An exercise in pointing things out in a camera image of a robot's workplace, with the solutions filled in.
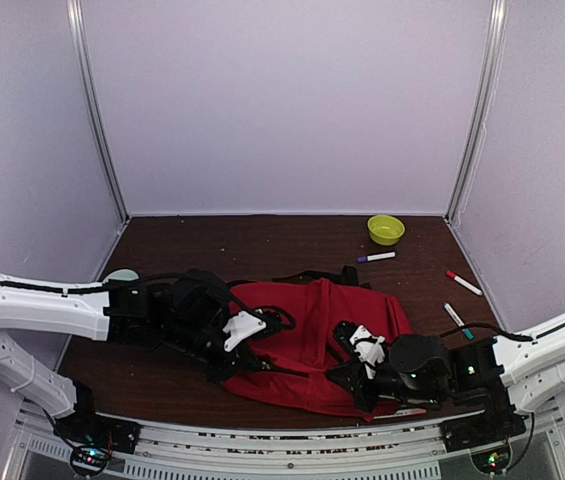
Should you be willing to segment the red backpack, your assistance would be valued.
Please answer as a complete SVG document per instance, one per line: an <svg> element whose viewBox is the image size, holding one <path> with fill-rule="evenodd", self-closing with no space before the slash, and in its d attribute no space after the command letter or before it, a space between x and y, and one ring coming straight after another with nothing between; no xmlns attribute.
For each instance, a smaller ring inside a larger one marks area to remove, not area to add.
<svg viewBox="0 0 565 480"><path fill-rule="evenodd" d="M413 329L394 296L358 286L344 286L328 279L308 284L252 282L231 288L252 308L279 307L295 320L292 330L251 341L255 354L279 371L241 373L222 383L228 392L258 402L298 408L313 413L358 418L392 415L399 403L381 400L370 413L354 406L353 396L331 382L326 372L348 354L336 343L334 329L342 321L362 325L388 342L411 334Z"/></svg>

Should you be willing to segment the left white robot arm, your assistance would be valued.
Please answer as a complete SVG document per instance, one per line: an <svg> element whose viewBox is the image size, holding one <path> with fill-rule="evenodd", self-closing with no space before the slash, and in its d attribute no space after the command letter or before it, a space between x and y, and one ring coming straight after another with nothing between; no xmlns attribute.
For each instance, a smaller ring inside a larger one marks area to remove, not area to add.
<svg viewBox="0 0 565 480"><path fill-rule="evenodd" d="M199 357L224 381L262 363L247 341L280 330L273 308L248 305L216 275L140 277L121 270L102 282L70 284L0 273L0 379L39 405L85 444L105 436L90 387L58 376L9 336L11 330L64 333L96 342L162 345Z"/></svg>

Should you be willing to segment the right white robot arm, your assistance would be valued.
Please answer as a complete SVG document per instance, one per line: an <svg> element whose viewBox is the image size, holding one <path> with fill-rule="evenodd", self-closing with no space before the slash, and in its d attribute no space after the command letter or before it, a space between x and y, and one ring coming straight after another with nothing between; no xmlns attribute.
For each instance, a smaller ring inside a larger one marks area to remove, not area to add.
<svg viewBox="0 0 565 480"><path fill-rule="evenodd" d="M481 440L497 440L513 415L529 415L565 389L565 312L519 333L493 336L449 349L440 336L402 335L393 341L343 321L334 337L350 358L327 378L372 413L379 400L436 408L450 401L479 405Z"/></svg>

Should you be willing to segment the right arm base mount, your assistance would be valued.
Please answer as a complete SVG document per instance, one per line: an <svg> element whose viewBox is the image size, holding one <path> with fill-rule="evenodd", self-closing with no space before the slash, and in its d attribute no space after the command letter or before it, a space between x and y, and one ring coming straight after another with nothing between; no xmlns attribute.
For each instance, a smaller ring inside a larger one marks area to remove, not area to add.
<svg viewBox="0 0 565 480"><path fill-rule="evenodd" d="M468 450L473 468L489 478L505 476L528 453L536 429L536 414L516 414L513 407L481 413L440 425L448 453Z"/></svg>

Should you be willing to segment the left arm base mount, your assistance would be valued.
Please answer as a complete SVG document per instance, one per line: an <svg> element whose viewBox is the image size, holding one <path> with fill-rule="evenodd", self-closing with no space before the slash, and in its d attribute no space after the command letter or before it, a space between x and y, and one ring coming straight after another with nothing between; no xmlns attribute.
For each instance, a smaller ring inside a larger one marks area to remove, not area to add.
<svg viewBox="0 0 565 480"><path fill-rule="evenodd" d="M70 449L69 466L80 477L92 478L104 472L114 453L133 454L139 440L139 423L96 413L91 389L74 384L73 412L62 418L47 416L53 433Z"/></svg>

